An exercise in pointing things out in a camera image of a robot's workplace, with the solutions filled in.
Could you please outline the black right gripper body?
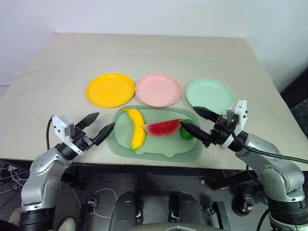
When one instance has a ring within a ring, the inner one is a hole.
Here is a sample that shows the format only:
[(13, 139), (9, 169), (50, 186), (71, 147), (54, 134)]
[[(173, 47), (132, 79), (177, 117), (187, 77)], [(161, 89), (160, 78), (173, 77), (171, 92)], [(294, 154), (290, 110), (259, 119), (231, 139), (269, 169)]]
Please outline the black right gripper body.
[(222, 145), (231, 134), (227, 119), (223, 115), (217, 114), (211, 114), (206, 119), (214, 122), (214, 127), (206, 140), (203, 141), (204, 146), (209, 147), (210, 144)]

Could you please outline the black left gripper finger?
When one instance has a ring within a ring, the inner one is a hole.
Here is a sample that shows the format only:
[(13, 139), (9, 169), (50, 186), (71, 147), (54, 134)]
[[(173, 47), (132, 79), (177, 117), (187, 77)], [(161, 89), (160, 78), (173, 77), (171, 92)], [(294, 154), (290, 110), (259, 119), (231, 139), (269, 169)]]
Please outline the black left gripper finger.
[(90, 126), (96, 120), (99, 114), (99, 112), (88, 114), (75, 125), (75, 129), (83, 130), (84, 128)]
[(108, 136), (111, 134), (115, 126), (115, 123), (111, 123), (103, 127), (99, 132), (98, 135), (91, 139), (92, 143), (96, 146), (99, 146)]

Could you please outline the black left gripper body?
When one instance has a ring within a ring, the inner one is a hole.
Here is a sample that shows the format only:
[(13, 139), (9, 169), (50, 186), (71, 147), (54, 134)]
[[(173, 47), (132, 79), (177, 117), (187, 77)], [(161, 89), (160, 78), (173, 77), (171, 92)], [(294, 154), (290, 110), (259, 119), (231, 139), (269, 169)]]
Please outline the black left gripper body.
[(80, 128), (75, 128), (75, 134), (71, 137), (72, 143), (81, 151), (88, 150), (93, 144), (93, 139), (89, 138)]

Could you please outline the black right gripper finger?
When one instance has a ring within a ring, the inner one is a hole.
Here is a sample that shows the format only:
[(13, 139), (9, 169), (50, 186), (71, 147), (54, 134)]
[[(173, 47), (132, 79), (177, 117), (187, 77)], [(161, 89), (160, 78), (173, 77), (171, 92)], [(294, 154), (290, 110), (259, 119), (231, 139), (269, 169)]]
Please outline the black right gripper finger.
[(180, 122), (181, 126), (192, 136), (200, 140), (203, 144), (210, 144), (211, 141), (209, 139), (210, 135), (203, 130), (201, 130), (198, 126), (190, 122)]
[(201, 106), (194, 106), (194, 111), (206, 120), (210, 120), (212, 122), (216, 122), (219, 118), (219, 114)]

